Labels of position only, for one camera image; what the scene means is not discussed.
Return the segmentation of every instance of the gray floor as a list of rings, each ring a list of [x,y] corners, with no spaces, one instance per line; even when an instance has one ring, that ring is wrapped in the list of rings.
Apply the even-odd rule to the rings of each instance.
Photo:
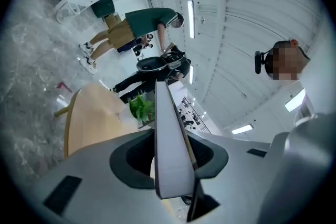
[[[58,0],[13,0],[1,25],[1,146],[18,183],[32,181],[63,159],[65,116],[53,113],[90,81],[108,87],[125,78],[111,51],[90,75],[79,64],[79,43],[106,29],[91,8],[67,25],[55,20]]]

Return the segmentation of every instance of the white ceiling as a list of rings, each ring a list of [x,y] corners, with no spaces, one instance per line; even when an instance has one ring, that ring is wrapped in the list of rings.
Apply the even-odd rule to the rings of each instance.
[[[195,66],[186,84],[219,127],[255,111],[279,91],[281,83],[254,71],[254,53],[295,38],[305,51],[314,44],[322,3],[319,0],[193,0],[196,37],[190,38],[187,0],[149,0],[153,7],[181,12],[182,31],[168,29],[171,41],[185,49]]]

